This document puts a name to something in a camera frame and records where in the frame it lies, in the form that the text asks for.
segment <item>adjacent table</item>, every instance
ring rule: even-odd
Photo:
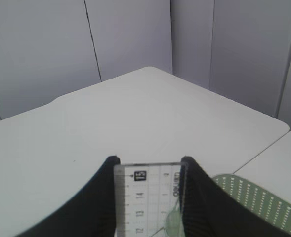
[[[153,67],[0,121],[0,237],[50,215],[110,155],[122,163],[193,156],[233,173],[289,127]]]
[[[236,172],[291,204],[291,132]]]

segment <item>black padded object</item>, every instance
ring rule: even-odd
[[[232,199],[192,157],[181,161],[188,164],[183,206],[186,237],[291,237]]]
[[[71,200],[19,237],[113,237],[115,164],[120,164],[120,159],[108,157]]]

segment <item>green mesh surface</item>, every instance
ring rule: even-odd
[[[270,224],[291,234],[291,205],[260,186],[236,175],[213,180],[242,206]]]

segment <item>white table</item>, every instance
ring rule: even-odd
[[[147,67],[0,122],[0,237],[69,200],[110,155],[122,163],[193,156],[209,175],[233,173],[289,127]]]
[[[237,171],[236,175],[291,204],[291,132]]]

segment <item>clear plastic ruler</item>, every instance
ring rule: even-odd
[[[185,164],[116,165],[114,177],[117,237],[185,236],[179,202]]]

